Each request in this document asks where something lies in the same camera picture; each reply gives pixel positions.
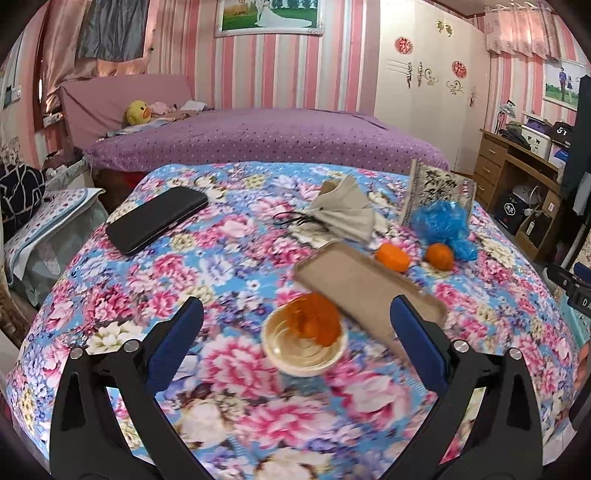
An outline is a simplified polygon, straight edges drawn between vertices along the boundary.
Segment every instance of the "orange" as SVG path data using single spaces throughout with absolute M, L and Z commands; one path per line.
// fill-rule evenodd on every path
M 454 258 L 452 249 L 445 244 L 433 244 L 427 248 L 425 260 L 429 264 L 444 272 L 449 272 L 453 268 Z
M 319 293 L 307 293 L 286 305 L 287 324 L 300 338 L 309 338 L 321 346 L 335 343 L 340 334 L 340 312 L 334 303 Z
M 410 266 L 409 256 L 401 248 L 392 244 L 383 244 L 375 253 L 375 259 L 397 272 L 406 272 Z

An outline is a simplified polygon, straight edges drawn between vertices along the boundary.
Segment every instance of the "pink headboard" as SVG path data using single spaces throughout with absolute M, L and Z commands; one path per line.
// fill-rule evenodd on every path
M 72 144 L 85 149 L 108 131 L 118 130 L 134 100 L 178 107 L 193 100 L 183 75 L 120 75 L 74 80 L 60 86 L 61 105 Z

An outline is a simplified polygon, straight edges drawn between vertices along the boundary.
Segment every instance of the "framed photo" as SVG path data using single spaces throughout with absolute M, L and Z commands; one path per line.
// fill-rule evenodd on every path
M 324 0 L 217 0 L 217 37 L 294 33 L 322 35 Z
M 589 69 L 582 63 L 570 60 L 547 61 L 544 65 L 543 99 L 576 112 L 581 77 L 587 74 Z

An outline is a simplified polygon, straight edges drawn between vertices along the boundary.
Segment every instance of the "yellow duck plush toy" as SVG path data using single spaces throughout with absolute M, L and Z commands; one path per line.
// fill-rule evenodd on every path
M 136 100 L 125 111 L 127 123 L 130 125 L 143 125 L 152 120 L 152 109 L 143 100 Z

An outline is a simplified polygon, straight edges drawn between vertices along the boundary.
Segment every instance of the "desk drawer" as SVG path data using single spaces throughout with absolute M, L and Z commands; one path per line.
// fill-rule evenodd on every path
M 487 158 L 478 157 L 474 172 L 478 173 L 478 175 L 489 183 L 496 185 L 496 182 L 499 181 L 499 176 L 501 175 L 501 167 Z
M 491 142 L 486 138 L 483 138 L 480 142 L 479 155 L 489 160 L 492 160 L 497 165 L 503 165 L 505 154 L 507 153 L 507 147 Z
M 476 182 L 476 200 L 482 204 L 483 208 L 488 208 L 488 204 L 492 200 L 492 194 L 495 192 L 495 186 L 478 174 L 474 174 L 472 179 Z

